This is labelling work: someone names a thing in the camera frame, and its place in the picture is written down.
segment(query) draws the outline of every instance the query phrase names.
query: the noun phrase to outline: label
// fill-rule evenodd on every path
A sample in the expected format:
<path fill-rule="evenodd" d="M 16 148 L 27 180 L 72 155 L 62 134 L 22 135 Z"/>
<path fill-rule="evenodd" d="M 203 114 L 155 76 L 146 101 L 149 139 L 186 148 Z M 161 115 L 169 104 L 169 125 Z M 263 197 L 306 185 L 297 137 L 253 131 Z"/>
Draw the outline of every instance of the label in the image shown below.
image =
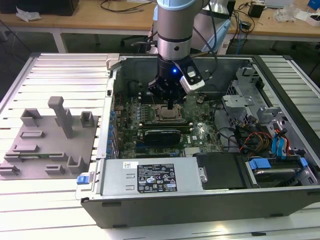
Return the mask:
<path fill-rule="evenodd" d="M 141 194 L 178 191 L 175 166 L 171 163 L 138 165 L 137 180 Z"/>
<path fill-rule="evenodd" d="M 188 72 L 188 75 L 190 78 L 193 78 L 196 76 L 196 73 L 194 71 Z"/>
<path fill-rule="evenodd" d="M 136 169 L 139 165 L 138 161 L 124 161 L 123 169 Z"/>

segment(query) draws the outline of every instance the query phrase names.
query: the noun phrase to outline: white label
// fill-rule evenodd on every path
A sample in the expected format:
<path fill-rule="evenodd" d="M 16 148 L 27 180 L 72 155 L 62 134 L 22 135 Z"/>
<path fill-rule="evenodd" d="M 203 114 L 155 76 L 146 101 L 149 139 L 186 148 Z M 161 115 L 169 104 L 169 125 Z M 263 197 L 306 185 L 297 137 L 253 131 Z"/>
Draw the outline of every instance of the white label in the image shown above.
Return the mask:
<path fill-rule="evenodd" d="M 124 161 L 123 169 L 136 169 L 139 165 L 138 161 Z"/>
<path fill-rule="evenodd" d="M 188 75 L 190 78 L 193 78 L 196 76 L 196 73 L 194 71 L 188 72 Z"/>

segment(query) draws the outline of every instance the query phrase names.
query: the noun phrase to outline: robotic arm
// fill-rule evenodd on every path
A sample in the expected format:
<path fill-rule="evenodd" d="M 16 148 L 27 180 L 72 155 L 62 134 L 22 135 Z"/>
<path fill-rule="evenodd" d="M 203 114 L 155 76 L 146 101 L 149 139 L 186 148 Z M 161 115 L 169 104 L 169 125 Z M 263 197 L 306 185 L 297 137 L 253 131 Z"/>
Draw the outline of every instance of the robotic arm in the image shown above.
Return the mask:
<path fill-rule="evenodd" d="M 172 109 L 177 100 L 205 85 L 189 53 L 195 17 L 209 1 L 157 0 L 157 75 L 148 89 L 167 100 L 168 109 Z"/>

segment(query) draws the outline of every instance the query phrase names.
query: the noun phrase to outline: blue latch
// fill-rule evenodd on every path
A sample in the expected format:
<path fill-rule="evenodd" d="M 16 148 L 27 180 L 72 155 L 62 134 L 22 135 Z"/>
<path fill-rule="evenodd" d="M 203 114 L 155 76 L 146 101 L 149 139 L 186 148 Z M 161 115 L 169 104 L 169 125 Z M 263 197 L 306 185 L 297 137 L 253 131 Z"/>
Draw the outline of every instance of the blue latch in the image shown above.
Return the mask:
<path fill-rule="evenodd" d="M 302 164 L 302 166 L 303 166 L 304 169 L 305 169 L 306 167 L 308 167 L 308 162 L 307 162 L 307 160 L 306 160 L 304 157 L 301 157 L 301 158 L 300 158 L 300 162 L 301 162 L 301 164 Z"/>
<path fill-rule="evenodd" d="M 255 169 L 270 169 L 271 165 L 267 158 L 254 158 L 249 161 L 250 168 Z"/>
<path fill-rule="evenodd" d="M 76 178 L 76 184 L 78 185 L 84 185 L 84 184 L 89 184 L 89 176 L 78 176 Z"/>

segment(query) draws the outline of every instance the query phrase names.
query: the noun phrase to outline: power adapter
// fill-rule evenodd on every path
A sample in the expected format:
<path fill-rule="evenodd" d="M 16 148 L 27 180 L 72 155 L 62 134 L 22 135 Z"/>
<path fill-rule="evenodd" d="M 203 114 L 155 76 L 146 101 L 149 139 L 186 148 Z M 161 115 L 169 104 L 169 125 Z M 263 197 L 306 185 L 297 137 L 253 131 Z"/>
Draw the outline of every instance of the power adapter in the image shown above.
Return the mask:
<path fill-rule="evenodd" d="M 242 30 L 249 30 L 251 28 L 251 23 L 248 21 L 241 21 L 240 27 Z"/>

